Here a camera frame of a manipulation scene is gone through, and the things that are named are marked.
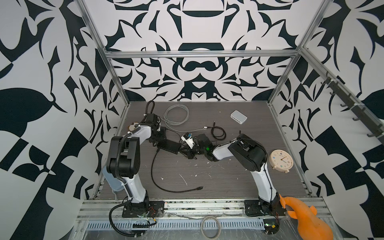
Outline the white network switch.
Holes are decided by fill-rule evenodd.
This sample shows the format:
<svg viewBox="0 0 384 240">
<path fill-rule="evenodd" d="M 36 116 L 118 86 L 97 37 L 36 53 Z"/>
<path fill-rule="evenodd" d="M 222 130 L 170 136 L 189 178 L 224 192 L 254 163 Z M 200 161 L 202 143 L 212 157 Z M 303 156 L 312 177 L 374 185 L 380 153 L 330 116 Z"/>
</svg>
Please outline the white network switch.
<svg viewBox="0 0 384 240">
<path fill-rule="evenodd" d="M 238 110 L 235 110 L 231 113 L 230 117 L 236 121 L 237 123 L 239 123 L 240 125 L 242 125 L 247 119 L 248 117 L 245 116 L 244 114 L 242 114 L 241 112 L 239 112 Z"/>
</svg>

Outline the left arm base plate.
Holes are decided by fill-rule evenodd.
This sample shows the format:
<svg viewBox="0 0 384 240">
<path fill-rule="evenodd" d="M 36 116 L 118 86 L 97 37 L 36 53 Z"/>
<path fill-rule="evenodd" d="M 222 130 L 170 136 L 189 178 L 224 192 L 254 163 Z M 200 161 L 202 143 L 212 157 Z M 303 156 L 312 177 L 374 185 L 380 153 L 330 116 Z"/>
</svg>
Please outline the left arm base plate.
<svg viewBox="0 0 384 240">
<path fill-rule="evenodd" d="M 125 203 L 122 217 L 136 218 L 147 217 L 155 218 L 164 213 L 164 201 L 149 201 L 143 203 Z"/>
</svg>

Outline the black ribbed switch box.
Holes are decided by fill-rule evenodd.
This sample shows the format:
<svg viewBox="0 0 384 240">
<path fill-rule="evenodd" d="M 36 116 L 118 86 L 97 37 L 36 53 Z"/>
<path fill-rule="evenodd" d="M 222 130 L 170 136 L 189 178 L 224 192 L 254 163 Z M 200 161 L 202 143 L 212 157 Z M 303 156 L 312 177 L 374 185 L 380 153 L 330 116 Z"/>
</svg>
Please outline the black ribbed switch box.
<svg viewBox="0 0 384 240">
<path fill-rule="evenodd" d="M 182 146 L 181 143 L 177 143 L 172 140 L 164 140 L 158 143 L 158 148 L 161 150 L 165 150 L 167 152 L 173 153 L 177 155 L 179 153 L 179 150 Z"/>
</svg>

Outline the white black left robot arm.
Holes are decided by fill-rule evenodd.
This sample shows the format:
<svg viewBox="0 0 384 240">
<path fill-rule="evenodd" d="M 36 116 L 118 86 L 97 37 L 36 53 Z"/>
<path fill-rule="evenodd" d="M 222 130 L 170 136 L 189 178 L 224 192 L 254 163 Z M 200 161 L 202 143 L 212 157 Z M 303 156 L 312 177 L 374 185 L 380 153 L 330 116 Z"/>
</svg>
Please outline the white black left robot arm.
<svg viewBox="0 0 384 240">
<path fill-rule="evenodd" d="M 133 204 L 143 203 L 147 195 L 139 177 L 140 146 L 146 140 L 155 146 L 166 140 L 158 115 L 146 114 L 144 121 L 134 123 L 125 135 L 113 137 L 109 148 L 107 172 L 120 181 Z"/>
</svg>

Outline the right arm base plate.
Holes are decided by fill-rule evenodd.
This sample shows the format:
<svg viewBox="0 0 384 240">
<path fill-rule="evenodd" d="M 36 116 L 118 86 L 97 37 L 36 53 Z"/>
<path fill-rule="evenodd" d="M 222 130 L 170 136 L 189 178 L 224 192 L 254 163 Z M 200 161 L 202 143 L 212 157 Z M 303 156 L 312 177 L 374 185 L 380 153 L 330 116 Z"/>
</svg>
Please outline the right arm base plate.
<svg viewBox="0 0 384 240">
<path fill-rule="evenodd" d="M 245 200 L 244 204 L 245 214 L 248 217 L 284 216 L 286 211 L 278 198 L 275 198 L 270 203 L 264 200 Z"/>
</svg>

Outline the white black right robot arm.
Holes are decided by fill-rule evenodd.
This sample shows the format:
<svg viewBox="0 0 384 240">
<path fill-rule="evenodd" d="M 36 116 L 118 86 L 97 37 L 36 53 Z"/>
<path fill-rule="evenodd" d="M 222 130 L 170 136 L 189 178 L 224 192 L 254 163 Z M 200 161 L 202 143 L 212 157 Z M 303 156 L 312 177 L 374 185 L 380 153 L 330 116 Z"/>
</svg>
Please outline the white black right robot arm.
<svg viewBox="0 0 384 240">
<path fill-rule="evenodd" d="M 181 140 L 187 144 L 189 155 L 204 155 L 209 161 L 218 162 L 227 158 L 235 158 L 246 170 L 250 171 L 258 188 L 259 199 L 271 204 L 277 191 L 269 175 L 268 153 L 264 146 L 245 134 L 225 144 L 214 146 L 204 134 L 193 137 L 186 133 Z"/>
</svg>

